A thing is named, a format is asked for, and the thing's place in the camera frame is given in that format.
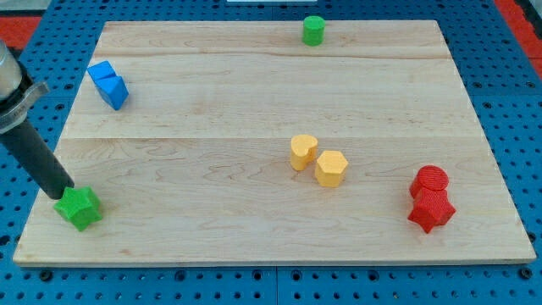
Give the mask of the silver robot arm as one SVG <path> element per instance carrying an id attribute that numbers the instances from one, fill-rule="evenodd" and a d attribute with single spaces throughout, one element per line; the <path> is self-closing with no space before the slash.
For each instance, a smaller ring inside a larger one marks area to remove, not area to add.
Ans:
<path id="1" fill-rule="evenodd" d="M 34 82 L 25 66 L 1 41 L 1 133 L 21 124 L 30 107 L 48 93 L 47 83 Z"/>

